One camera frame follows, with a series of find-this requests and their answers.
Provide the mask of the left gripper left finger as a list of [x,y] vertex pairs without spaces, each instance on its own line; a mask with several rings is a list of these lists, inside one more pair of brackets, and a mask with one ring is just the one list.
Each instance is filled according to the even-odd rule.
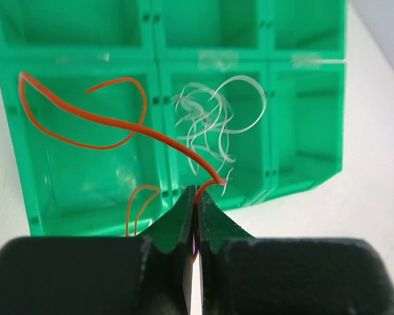
[[23,237],[0,249],[0,314],[188,314],[189,186],[135,237]]

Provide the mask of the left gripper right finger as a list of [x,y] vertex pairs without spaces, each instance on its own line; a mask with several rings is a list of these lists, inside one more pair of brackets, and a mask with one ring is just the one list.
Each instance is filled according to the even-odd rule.
[[356,238],[256,238],[204,193],[204,314],[394,314],[378,252]]

